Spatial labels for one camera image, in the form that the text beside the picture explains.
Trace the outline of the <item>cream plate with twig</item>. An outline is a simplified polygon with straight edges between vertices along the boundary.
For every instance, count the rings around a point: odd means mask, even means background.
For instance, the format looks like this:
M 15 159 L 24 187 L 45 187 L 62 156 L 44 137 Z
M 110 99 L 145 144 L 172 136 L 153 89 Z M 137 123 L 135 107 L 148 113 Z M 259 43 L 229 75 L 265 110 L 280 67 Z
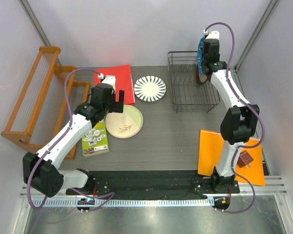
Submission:
M 142 113 L 132 105 L 124 105 L 122 113 L 109 113 L 105 118 L 107 131 L 117 138 L 136 135 L 143 126 Z

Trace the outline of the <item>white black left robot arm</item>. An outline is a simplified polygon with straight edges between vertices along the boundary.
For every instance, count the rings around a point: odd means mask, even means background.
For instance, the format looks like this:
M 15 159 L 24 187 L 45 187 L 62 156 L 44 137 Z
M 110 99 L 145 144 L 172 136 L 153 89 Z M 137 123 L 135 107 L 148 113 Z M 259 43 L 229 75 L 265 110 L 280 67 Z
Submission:
M 107 76 L 93 87 L 90 102 L 80 104 L 70 121 L 49 143 L 23 157 L 23 179 L 28 192 L 33 188 L 46 197 L 53 197 L 61 189 L 78 189 L 85 195 L 94 190 L 95 182 L 89 172 L 83 169 L 60 172 L 59 167 L 73 146 L 107 113 L 123 112 L 125 92 L 119 91 L 117 101 L 115 83 L 114 76 Z

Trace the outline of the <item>blue polka dot plate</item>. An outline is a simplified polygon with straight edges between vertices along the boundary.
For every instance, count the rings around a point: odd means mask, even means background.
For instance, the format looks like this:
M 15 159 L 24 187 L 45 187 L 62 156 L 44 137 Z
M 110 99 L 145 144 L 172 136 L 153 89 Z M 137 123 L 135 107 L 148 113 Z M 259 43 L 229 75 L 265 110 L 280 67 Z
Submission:
M 205 37 L 202 37 L 199 41 L 198 44 L 198 49 L 197 49 L 197 64 L 198 64 L 198 70 L 199 73 L 204 75 L 204 71 L 202 68 L 202 61 L 203 61 L 203 46 L 204 46 L 204 41 L 205 41 Z

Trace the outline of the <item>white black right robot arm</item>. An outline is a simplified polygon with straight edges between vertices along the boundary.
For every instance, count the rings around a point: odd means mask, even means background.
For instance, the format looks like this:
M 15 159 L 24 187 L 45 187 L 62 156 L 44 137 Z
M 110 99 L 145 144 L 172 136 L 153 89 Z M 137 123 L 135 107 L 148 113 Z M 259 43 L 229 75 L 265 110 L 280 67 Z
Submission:
M 238 155 L 254 136 L 259 114 L 259 107 L 245 99 L 234 83 L 226 62 L 220 60 L 219 47 L 218 39 L 202 38 L 199 47 L 201 55 L 198 56 L 200 71 L 217 89 L 227 109 L 220 125 L 223 150 L 210 178 L 211 188 L 218 193 L 233 185 Z

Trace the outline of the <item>dark red rimmed plate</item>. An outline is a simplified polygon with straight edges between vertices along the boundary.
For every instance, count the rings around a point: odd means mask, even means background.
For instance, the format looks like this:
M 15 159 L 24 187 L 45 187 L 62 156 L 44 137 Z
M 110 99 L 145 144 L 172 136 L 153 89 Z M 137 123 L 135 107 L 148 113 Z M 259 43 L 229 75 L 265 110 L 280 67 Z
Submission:
M 205 69 L 203 69 L 203 71 L 205 72 L 204 74 L 199 71 L 199 66 L 196 66 L 195 77 L 198 85 L 203 85 L 207 81 L 210 81 L 211 70 L 208 67 L 206 67 Z

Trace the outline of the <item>white blue striped plate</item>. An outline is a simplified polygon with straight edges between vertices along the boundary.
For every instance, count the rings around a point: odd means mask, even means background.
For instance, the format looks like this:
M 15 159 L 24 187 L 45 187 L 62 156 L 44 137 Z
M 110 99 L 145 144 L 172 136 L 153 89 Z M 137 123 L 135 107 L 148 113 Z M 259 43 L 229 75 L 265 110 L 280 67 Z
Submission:
M 136 80 L 133 85 L 135 96 L 144 102 L 157 102 L 167 91 L 165 82 L 157 76 L 144 76 Z

